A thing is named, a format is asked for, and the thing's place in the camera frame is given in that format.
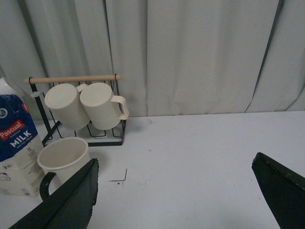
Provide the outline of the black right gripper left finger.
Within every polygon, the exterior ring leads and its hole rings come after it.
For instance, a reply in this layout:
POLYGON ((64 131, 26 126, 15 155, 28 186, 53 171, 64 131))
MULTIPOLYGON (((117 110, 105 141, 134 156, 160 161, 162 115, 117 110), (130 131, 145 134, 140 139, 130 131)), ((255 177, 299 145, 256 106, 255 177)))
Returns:
POLYGON ((11 226, 12 229, 85 229, 92 216, 98 194, 98 159, 91 159, 52 194, 49 172, 40 185, 42 202, 11 226))

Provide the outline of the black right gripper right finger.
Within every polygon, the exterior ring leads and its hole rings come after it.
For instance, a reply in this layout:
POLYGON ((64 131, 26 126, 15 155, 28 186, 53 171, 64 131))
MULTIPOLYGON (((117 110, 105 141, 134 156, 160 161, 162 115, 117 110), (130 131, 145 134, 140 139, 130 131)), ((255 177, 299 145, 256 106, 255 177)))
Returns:
POLYGON ((259 152, 252 170, 260 190, 282 229, 305 227, 305 178, 259 152))

